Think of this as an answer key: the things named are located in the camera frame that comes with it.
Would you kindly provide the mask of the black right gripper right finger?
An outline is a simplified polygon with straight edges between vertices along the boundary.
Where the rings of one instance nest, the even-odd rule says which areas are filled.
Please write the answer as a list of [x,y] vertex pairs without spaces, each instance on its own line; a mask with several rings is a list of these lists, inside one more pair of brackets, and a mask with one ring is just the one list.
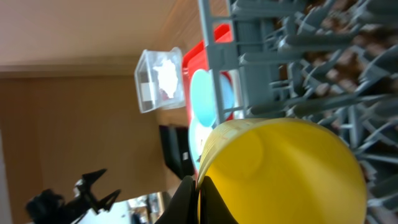
[[212,179],[205,176],[200,186],[198,203],[200,224],[237,224]]

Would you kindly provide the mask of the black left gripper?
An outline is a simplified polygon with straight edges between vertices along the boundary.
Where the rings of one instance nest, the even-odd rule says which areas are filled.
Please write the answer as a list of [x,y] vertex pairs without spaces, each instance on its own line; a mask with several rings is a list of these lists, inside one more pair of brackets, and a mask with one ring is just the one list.
[[99,214],[99,209],[109,212],[121,193],[121,189],[115,190],[98,202],[91,191],[91,186],[107,171],[100,169],[94,172],[83,174],[82,178],[75,184],[75,198],[65,205],[68,218],[80,218],[89,210]]

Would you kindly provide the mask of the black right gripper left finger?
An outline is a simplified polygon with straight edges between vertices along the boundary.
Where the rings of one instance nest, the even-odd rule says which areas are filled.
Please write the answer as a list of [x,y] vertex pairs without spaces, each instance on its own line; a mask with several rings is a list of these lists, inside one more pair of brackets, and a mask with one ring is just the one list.
[[185,176],[155,224],[197,224],[197,202],[196,183],[191,176]]

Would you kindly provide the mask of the yellow plastic cup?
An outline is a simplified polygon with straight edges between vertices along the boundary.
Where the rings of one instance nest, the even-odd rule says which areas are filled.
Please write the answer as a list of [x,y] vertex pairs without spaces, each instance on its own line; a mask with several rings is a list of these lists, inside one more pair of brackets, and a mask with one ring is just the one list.
[[349,147],[296,118],[234,119],[206,140],[198,190],[211,183],[238,223],[364,223],[367,190]]

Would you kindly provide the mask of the mint green bowl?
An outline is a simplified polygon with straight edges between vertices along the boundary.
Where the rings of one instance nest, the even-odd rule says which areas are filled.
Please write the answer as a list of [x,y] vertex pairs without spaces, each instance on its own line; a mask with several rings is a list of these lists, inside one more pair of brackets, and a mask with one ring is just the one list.
[[[220,75],[224,109],[234,106],[233,87],[227,75]],[[208,71],[199,69],[191,79],[190,102],[192,111],[204,127],[212,127],[216,121],[216,100],[213,80]]]

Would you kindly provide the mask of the white napkin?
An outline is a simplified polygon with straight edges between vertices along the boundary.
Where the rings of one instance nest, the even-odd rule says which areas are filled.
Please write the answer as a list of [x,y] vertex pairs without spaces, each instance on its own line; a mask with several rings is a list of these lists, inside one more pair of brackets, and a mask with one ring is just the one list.
[[163,60],[161,66],[154,67],[158,73],[159,87],[168,98],[173,98],[177,90],[178,77],[176,66],[171,60]]

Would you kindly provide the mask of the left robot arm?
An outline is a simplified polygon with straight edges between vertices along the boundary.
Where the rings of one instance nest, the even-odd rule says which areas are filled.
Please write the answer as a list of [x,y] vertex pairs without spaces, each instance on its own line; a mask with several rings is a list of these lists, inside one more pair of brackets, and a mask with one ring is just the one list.
[[66,202],[62,195],[56,194],[52,189],[46,189],[30,199],[25,210],[35,224],[79,223],[89,210],[93,210],[96,214],[102,210],[108,212],[121,190],[117,189],[101,200],[98,200],[91,191],[92,185],[106,171],[100,169],[83,174],[74,186],[75,197],[70,202]]

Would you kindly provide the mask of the black waste tray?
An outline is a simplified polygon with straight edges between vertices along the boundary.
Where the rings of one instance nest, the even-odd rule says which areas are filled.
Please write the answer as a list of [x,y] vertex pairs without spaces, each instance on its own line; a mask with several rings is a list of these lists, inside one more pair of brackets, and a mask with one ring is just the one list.
[[188,128],[159,126],[165,165],[179,178],[195,174],[188,143]]

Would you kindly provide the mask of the grey dishwasher rack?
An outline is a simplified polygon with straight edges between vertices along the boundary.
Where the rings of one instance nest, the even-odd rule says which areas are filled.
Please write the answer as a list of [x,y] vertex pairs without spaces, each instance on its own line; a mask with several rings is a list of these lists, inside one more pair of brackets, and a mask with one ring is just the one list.
[[[213,130],[234,119],[296,118],[337,135],[367,190],[364,223],[397,222],[397,2],[199,1]],[[234,106],[224,109],[220,75]]]

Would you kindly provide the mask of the light blue plate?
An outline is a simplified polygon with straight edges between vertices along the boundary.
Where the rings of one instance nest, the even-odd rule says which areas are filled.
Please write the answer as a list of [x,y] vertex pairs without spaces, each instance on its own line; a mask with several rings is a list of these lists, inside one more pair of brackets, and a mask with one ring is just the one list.
[[193,166],[196,171],[200,169],[200,158],[211,127],[204,127],[196,117],[192,118],[188,129],[188,142]]

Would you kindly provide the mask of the clear plastic bin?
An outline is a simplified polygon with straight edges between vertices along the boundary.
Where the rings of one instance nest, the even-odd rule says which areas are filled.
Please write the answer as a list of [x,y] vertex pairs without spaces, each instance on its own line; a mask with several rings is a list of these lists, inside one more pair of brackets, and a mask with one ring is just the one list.
[[185,106],[182,76],[182,51],[145,49],[134,71],[141,113]]

